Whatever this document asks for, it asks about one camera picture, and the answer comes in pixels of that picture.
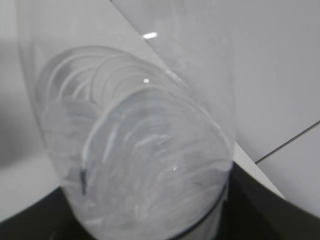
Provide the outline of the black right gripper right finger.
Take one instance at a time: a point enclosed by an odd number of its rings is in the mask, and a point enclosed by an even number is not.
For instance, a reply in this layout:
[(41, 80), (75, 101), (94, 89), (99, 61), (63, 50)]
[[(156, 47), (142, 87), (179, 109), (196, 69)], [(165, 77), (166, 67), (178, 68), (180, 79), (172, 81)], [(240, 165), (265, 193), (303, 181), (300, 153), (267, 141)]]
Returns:
[(217, 204), (181, 240), (318, 240), (320, 219), (267, 189), (237, 163)]

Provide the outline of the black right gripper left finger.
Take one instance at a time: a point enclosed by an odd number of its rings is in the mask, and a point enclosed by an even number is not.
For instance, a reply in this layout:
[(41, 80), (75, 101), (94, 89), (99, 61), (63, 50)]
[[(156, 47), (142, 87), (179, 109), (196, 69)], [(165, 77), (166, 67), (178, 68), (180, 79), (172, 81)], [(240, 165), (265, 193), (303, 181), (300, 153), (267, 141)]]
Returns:
[(76, 220), (62, 188), (0, 222), (2, 240), (92, 240)]

